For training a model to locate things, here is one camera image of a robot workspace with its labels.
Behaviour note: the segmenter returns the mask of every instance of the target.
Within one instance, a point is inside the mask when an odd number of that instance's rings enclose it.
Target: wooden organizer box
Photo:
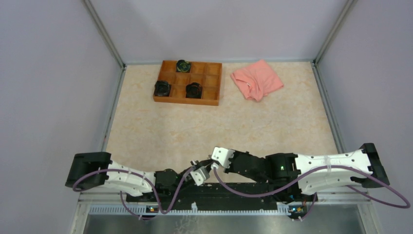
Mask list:
[[[172,85],[169,97],[153,95],[157,102],[171,102],[196,105],[218,106],[221,88],[222,63],[215,62],[190,62],[189,73],[176,72],[176,62],[165,60],[162,62],[158,80],[167,81]],[[202,86],[201,98],[185,97],[186,86],[193,82]]]

